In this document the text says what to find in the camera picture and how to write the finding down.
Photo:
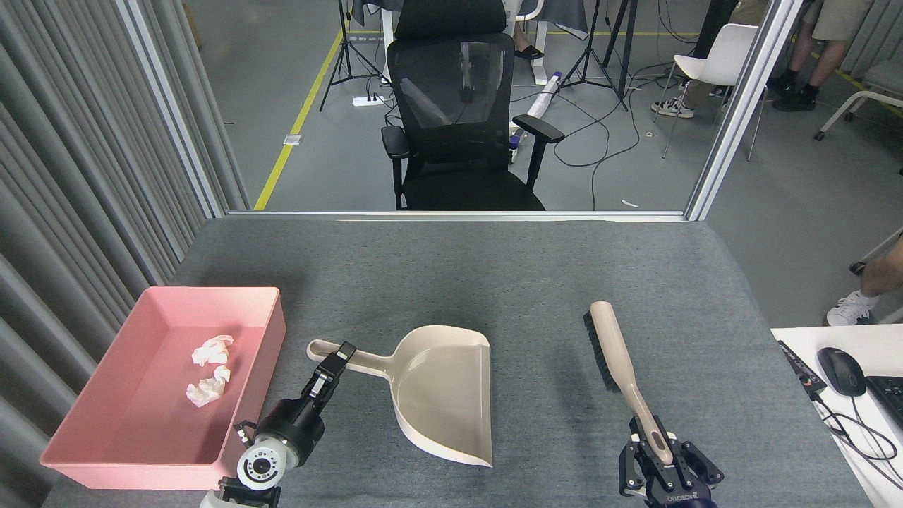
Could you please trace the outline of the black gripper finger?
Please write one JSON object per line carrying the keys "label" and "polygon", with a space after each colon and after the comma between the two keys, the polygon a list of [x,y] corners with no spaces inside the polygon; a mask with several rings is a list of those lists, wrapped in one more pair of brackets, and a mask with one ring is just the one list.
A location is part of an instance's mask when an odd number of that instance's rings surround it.
{"label": "black gripper finger", "polygon": [[302,396],[302,421],[312,424],[315,417],[325,408],[332,393],[339,384],[339,377],[344,373],[349,359],[357,351],[351,343],[343,343],[336,351],[330,351],[325,359],[314,370],[312,379],[304,388]]}
{"label": "black gripper finger", "polygon": [[619,494],[646,498],[646,482],[657,472],[653,464],[654,459],[658,459],[657,450],[654,442],[646,437],[637,417],[630,418],[629,430],[628,443],[619,454]]}
{"label": "black gripper finger", "polygon": [[670,450],[673,456],[670,465],[672,491],[701,491],[702,485],[713,488],[725,479],[722,470],[696,444],[678,440],[673,432],[670,433]]}

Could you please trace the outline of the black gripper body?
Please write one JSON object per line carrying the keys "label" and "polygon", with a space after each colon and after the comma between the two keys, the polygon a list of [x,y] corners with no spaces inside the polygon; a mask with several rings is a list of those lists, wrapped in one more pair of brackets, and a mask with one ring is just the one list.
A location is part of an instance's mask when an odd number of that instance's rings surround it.
{"label": "black gripper body", "polygon": [[297,466],[303,466],[325,433],[322,409],[322,403],[313,399],[281,399],[270,415],[258,422],[255,443],[267,438],[284,441],[297,458]]}
{"label": "black gripper body", "polygon": [[694,483],[687,488],[683,483],[668,491],[659,483],[646,486],[646,504],[651,507],[717,507],[706,483]]}

